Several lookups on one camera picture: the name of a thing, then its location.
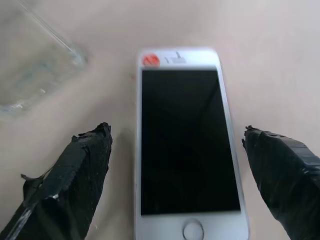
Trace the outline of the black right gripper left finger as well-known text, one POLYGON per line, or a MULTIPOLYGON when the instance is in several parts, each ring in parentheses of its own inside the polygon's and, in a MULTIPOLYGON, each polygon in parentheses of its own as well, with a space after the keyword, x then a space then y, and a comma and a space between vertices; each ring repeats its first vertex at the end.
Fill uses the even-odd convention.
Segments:
POLYGON ((74 135, 41 176, 25 174, 23 201, 0 240, 85 240, 100 201, 112 151, 111 126, 74 135))

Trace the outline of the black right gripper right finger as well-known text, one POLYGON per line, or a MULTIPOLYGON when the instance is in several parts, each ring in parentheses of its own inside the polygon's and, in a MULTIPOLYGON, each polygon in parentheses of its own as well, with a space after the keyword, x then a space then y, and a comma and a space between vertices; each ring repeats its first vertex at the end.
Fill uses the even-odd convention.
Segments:
POLYGON ((290 240, 320 240, 320 158, 298 140, 251 125, 242 145, 263 201, 290 240))

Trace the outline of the white smartphone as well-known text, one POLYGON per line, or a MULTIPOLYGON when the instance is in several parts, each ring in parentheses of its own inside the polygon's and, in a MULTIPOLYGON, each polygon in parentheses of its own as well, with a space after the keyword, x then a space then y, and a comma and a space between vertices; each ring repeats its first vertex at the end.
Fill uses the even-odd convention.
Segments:
POLYGON ((250 240, 217 52, 145 49, 136 83, 134 240, 250 240))

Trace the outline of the clear plastic container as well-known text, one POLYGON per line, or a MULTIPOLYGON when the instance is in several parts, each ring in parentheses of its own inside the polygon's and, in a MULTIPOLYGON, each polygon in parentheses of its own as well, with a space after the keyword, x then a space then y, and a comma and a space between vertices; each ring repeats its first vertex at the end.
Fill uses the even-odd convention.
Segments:
POLYGON ((38 0, 0 0, 0 116, 29 110, 87 59, 37 13, 38 0))

